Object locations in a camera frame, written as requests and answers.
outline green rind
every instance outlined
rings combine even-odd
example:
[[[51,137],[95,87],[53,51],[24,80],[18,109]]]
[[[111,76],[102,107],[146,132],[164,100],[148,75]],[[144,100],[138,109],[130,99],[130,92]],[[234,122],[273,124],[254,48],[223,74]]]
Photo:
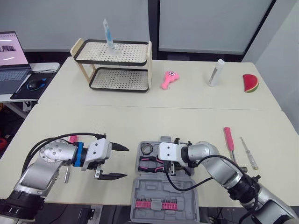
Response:
[[[257,85],[255,86],[255,87],[253,87],[253,88],[251,88],[251,89],[249,89],[249,90],[246,90],[245,92],[254,92],[257,88],[258,88],[258,85],[259,85],[260,83],[258,82],[257,83]]]

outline white table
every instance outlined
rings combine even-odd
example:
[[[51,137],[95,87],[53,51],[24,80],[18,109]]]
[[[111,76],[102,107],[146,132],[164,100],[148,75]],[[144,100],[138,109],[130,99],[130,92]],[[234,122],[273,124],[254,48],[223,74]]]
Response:
[[[282,111],[199,110],[125,106],[36,105],[0,161],[0,197],[6,198],[20,177],[25,156],[41,139],[72,132],[107,133],[107,139],[127,146],[129,152],[111,153],[104,172],[128,176],[115,181],[98,181],[94,171],[72,168],[69,183],[63,183],[65,168],[46,201],[56,203],[117,204],[131,203],[138,144],[159,140],[161,135],[180,137],[193,143],[205,140],[229,156],[223,127],[231,127],[238,163],[247,166],[249,175],[261,175],[260,182],[290,206],[299,205],[298,135]],[[242,136],[259,170],[251,168],[240,141]],[[87,146],[91,137],[79,138]],[[203,167],[195,170],[196,182],[208,177]],[[200,206],[240,206],[215,181],[197,188]]]
[[[58,70],[60,67],[60,64],[57,62],[51,62],[51,63],[31,63],[30,64],[31,69],[33,71],[42,71],[42,70],[50,70],[55,71]],[[22,82],[20,87],[27,81],[27,79],[30,77],[28,75],[26,79]],[[37,99],[11,99],[12,94],[0,94],[0,103],[4,103],[5,106],[10,108],[12,111],[17,113],[22,118],[25,118],[27,114],[21,110],[19,107],[14,105],[13,103],[16,102],[25,102],[25,101],[37,101]]]
[[[113,105],[163,108],[243,109],[280,111],[281,108],[252,63],[226,63],[218,86],[208,80],[215,62],[152,61],[152,88],[146,93],[96,91],[69,57],[44,94],[40,104]],[[162,90],[164,72],[173,70],[180,79]],[[259,81],[253,93],[244,92],[243,74],[255,74]]]

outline perforated tray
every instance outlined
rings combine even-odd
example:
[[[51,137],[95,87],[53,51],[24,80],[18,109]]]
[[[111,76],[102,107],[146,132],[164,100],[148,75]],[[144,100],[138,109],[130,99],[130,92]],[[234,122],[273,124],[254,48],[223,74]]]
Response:
[[[74,56],[78,63],[144,66],[147,62],[148,43],[114,41],[116,54],[108,51],[105,40],[86,40]]]
[[[148,71],[98,68],[89,83],[93,90],[139,91],[149,89]]]

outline robotic arm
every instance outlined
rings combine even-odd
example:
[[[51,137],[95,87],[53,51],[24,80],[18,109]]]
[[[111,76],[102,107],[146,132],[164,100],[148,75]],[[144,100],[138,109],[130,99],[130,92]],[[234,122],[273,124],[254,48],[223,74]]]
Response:
[[[110,157],[111,150],[129,151],[126,147],[109,142],[105,135],[92,142],[88,148],[83,142],[69,144],[55,140],[39,151],[37,160],[22,174],[4,204],[0,205],[1,224],[32,223],[37,212],[43,207],[44,198],[54,185],[61,166],[73,165],[82,171],[95,170],[94,178],[115,180],[125,174],[103,174],[102,165]]]
[[[159,145],[158,152],[159,159],[177,162],[182,167],[194,168],[199,165],[196,161],[200,161],[211,177],[228,190],[230,198],[239,200],[247,210],[254,208],[257,199],[257,205],[251,213],[255,223],[282,224],[294,218],[298,223],[296,213],[258,183],[260,176],[251,178],[232,161],[218,155],[218,149],[205,141],[190,146],[163,142]]]

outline laptop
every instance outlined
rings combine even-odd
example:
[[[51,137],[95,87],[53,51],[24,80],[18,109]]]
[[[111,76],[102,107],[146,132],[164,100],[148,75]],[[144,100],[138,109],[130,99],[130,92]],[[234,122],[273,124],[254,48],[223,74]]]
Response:
[[[17,91],[30,71],[16,33],[0,32],[0,94]]]

